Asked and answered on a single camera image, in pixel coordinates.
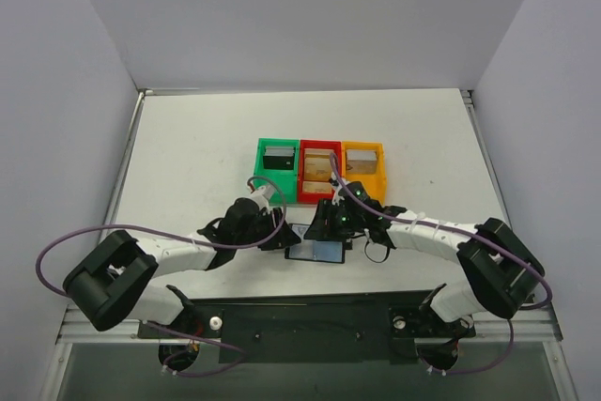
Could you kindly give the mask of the blue credit card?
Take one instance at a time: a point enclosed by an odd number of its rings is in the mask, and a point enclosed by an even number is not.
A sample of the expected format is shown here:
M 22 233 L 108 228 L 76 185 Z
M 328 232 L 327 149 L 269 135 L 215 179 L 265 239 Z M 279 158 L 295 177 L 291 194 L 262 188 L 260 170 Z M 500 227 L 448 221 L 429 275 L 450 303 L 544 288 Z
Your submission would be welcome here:
M 345 260 L 345 249 L 341 242 L 315 241 L 313 243 L 313 260 L 323 263 L 342 264 Z

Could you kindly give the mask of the black leather card holder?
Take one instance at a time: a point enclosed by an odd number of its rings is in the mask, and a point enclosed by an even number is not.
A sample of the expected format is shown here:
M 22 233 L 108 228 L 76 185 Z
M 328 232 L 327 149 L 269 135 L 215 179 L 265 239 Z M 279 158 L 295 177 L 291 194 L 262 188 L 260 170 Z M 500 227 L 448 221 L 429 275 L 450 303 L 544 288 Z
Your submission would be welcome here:
M 315 263 L 344 264 L 346 252 L 352 249 L 352 241 L 316 241 L 306 239 L 307 224 L 292 224 L 291 230 L 300 243 L 285 249 L 285 259 Z

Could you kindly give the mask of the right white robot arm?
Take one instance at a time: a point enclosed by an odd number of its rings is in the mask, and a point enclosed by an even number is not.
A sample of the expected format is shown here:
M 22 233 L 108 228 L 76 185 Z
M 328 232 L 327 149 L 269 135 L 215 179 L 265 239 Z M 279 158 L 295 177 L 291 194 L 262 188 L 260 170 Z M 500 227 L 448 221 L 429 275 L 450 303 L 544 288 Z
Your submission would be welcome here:
M 480 312 L 510 319 L 540 285 L 545 270 L 504 221 L 448 223 L 400 206 L 383 206 L 360 182 L 322 199 L 305 238 L 347 241 L 363 235 L 386 250 L 411 250 L 459 266 L 465 278 L 435 288 L 425 311 L 444 323 Z

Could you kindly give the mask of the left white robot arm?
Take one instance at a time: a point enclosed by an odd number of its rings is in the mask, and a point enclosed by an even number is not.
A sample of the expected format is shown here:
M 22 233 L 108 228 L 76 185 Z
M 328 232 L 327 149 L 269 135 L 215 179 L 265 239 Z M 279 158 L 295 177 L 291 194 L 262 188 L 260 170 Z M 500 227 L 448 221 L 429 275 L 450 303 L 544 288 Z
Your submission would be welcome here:
M 100 332 L 125 319 L 167 326 L 191 304 L 177 289 L 154 286 L 152 279 L 216 270 L 240 249 L 283 250 L 300 242 L 282 208 L 242 197 L 183 241 L 137 239 L 122 229 L 110 233 L 66 276 L 63 289 Z

